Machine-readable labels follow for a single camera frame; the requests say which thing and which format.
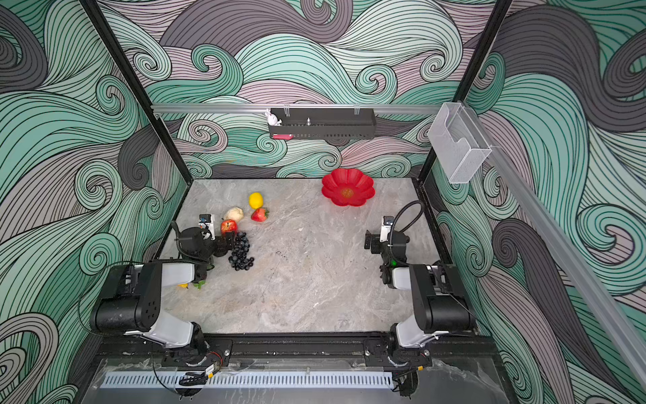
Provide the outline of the red apple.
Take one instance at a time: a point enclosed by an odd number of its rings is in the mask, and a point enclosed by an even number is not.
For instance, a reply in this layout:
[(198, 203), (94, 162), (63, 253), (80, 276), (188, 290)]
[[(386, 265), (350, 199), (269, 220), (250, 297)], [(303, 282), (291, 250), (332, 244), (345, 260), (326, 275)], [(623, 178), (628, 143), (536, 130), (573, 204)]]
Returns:
[(238, 225), (235, 220), (227, 219), (220, 224), (220, 234), (222, 236), (225, 236), (229, 233), (237, 234), (237, 232), (238, 232)]

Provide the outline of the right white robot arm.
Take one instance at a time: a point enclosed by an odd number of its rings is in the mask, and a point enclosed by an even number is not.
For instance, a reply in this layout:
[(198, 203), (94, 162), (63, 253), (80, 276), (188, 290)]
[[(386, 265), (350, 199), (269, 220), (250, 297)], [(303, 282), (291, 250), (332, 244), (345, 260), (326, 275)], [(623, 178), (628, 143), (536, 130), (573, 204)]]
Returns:
[(382, 259), (380, 278), (390, 289), (409, 291), (413, 314), (392, 328), (399, 348), (422, 348), (432, 340), (474, 329), (457, 269), (448, 264), (409, 264), (405, 232), (394, 229), (395, 218), (385, 216), (378, 233), (367, 232), (364, 248)]

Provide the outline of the pale cream pear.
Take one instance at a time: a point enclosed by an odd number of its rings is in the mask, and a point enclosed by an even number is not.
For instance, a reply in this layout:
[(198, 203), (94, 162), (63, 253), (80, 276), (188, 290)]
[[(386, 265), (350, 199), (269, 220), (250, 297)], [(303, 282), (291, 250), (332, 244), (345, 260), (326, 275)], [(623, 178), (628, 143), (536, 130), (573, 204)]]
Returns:
[(232, 207), (224, 215), (224, 221), (240, 222), (245, 217), (244, 210), (240, 207)]

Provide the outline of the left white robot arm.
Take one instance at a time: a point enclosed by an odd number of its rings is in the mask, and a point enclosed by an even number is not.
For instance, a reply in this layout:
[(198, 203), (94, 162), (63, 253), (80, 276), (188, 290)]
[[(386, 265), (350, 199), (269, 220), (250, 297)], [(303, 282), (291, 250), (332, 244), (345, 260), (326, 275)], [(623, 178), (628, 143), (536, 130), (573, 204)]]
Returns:
[(105, 336), (135, 336), (165, 349), (192, 348), (204, 355), (209, 350), (201, 326), (173, 316), (163, 309), (162, 289), (205, 283), (213, 259), (233, 250), (237, 222), (215, 225), (203, 214), (196, 227), (180, 230), (171, 223), (178, 257), (144, 264), (114, 264), (99, 292), (89, 318), (91, 331)]

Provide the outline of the yellow lemon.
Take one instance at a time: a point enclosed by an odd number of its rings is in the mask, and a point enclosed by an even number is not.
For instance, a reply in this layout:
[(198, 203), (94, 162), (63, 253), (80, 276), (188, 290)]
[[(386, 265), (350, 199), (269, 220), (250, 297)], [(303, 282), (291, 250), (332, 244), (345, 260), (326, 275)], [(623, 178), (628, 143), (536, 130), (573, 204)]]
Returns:
[(264, 206), (264, 198), (258, 192), (252, 193), (249, 195), (248, 203), (253, 210), (257, 210)]

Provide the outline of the red flower-shaped fruit bowl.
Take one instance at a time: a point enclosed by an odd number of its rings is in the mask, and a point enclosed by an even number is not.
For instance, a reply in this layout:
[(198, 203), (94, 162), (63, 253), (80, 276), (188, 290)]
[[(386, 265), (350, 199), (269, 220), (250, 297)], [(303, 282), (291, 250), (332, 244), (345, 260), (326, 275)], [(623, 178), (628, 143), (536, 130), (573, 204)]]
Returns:
[(375, 196), (374, 181), (356, 168), (338, 168), (321, 180), (321, 193), (337, 206), (360, 207)]

